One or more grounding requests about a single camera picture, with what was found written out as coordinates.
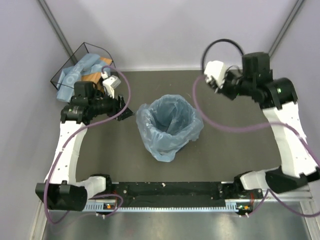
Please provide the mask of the light blue printed trash bag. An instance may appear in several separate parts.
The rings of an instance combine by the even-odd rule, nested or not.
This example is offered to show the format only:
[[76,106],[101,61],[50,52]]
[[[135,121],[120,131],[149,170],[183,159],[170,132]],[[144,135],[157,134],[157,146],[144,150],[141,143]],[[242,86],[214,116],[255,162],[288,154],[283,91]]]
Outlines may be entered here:
[[111,65],[112,59],[101,57],[95,53],[85,54],[75,65],[65,67],[56,82],[56,99],[68,103],[74,95],[74,84],[88,77],[89,81],[97,82],[100,76],[95,79],[94,75],[99,74],[102,67]]

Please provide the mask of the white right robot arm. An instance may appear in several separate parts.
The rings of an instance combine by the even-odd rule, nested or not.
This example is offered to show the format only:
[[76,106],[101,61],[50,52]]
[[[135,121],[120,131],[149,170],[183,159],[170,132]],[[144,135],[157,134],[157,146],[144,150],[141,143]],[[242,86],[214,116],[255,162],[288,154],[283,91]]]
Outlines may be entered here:
[[245,198],[253,189],[286,193],[320,179],[320,162],[308,148],[295,87],[288,78],[273,78],[268,53],[244,54],[238,72],[228,69],[222,61],[210,61],[204,74],[205,82],[230,100],[237,96],[251,97],[267,119],[267,123],[230,131],[242,133],[271,127],[279,150],[280,166],[245,172],[234,178],[233,192],[237,197]]

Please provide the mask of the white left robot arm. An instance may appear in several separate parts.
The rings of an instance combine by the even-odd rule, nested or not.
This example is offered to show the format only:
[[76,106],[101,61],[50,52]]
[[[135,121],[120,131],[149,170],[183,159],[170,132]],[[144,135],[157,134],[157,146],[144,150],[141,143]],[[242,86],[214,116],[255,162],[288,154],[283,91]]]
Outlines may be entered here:
[[74,84],[74,94],[60,114],[59,140],[50,171],[43,183],[37,183],[35,193],[48,210],[82,211],[95,195],[109,198],[114,191],[107,174],[93,174],[86,180],[76,180],[80,149],[91,122],[99,115],[118,121],[133,115],[122,95],[115,95],[121,81],[115,76],[103,80],[102,90],[91,81]]

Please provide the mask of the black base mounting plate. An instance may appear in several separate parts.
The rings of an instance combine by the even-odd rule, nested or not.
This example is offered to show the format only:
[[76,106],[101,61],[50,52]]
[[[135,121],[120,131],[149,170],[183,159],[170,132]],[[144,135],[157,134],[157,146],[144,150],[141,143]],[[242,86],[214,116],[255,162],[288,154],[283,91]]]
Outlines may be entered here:
[[237,199],[233,184],[221,182],[119,182],[111,193],[122,196],[124,208],[224,207]]

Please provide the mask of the aluminium frame rail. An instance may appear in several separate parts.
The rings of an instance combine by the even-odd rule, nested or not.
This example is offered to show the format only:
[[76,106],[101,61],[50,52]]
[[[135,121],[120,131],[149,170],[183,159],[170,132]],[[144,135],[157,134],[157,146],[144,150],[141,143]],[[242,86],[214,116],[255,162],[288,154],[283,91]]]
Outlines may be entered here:
[[222,184],[233,184],[238,198],[226,199],[225,206],[216,207],[123,207],[124,199],[121,195],[111,193],[111,186],[108,192],[102,192],[87,200],[82,211],[77,212],[97,212],[110,213],[115,210],[119,212],[236,212],[245,215],[255,210],[266,195],[264,189],[253,189],[241,191],[234,183],[220,182]]

